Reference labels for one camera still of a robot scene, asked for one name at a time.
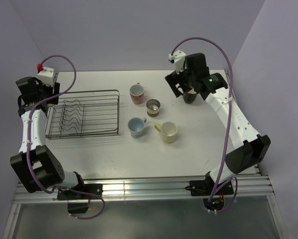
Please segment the pale yellow mug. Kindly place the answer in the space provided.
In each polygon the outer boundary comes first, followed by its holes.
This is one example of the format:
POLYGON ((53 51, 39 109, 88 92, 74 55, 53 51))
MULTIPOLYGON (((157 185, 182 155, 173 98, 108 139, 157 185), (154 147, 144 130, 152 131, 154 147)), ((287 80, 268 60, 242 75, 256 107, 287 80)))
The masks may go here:
POLYGON ((178 133, 178 127, 173 122, 165 122, 163 124, 155 123, 154 128, 159 132, 161 140, 164 143, 173 143, 178 133))

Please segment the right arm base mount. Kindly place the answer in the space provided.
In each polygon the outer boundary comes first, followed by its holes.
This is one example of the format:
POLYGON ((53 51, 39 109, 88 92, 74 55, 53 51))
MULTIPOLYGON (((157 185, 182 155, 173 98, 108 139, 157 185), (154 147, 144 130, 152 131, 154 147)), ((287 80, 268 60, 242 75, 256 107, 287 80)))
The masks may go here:
MULTIPOLYGON (((212 189, 213 189, 214 183, 210 179, 204 179, 204 180, 191 180, 189 182, 189 185, 185 187, 185 190, 189 191, 192 197, 197 196, 206 196, 209 197, 212 189)), ((234 190, 232 183, 229 182, 225 186, 223 186, 218 192, 215 193, 215 195, 233 195, 234 190)))

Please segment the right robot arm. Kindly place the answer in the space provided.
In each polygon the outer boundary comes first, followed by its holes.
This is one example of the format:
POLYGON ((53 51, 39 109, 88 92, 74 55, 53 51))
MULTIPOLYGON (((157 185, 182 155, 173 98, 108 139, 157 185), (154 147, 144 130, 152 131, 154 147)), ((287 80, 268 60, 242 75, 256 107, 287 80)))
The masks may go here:
POLYGON ((192 196, 209 196, 220 189, 232 194, 225 181, 261 162, 271 144, 267 135, 261 136, 249 123, 235 99, 229 95, 230 87, 220 73, 209 72, 205 55, 187 55, 177 50, 169 55, 175 70, 165 77, 176 97, 182 96, 190 104, 200 94, 212 107, 226 129, 233 144, 233 150, 226 154, 223 165, 208 172, 197 185, 191 184, 186 190, 192 196))

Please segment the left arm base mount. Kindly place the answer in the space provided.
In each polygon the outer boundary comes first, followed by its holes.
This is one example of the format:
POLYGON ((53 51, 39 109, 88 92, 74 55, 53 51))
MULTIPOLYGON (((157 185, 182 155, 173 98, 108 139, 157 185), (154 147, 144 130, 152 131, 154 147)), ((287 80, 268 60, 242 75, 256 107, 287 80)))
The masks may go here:
POLYGON ((82 189, 59 187, 57 200, 67 201, 67 211, 71 217, 88 220, 98 217, 104 211, 105 201, 102 198, 102 193, 103 184, 100 183, 85 184, 82 189), (94 216, 79 216, 79 214, 85 214, 88 211, 91 200, 101 200, 102 207, 100 211, 94 216))

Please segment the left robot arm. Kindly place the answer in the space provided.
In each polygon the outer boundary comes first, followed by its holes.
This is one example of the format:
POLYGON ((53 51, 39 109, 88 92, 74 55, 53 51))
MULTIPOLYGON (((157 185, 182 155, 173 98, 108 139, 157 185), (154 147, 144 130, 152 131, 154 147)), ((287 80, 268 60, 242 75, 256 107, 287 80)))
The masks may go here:
POLYGON ((46 145, 45 127, 50 106, 58 104, 60 84, 56 74, 24 77, 16 81, 20 90, 17 99, 18 115, 23 123, 19 153, 10 158, 10 164, 29 193, 57 187, 69 188, 75 199, 85 196, 87 187, 80 174, 66 172, 46 145))

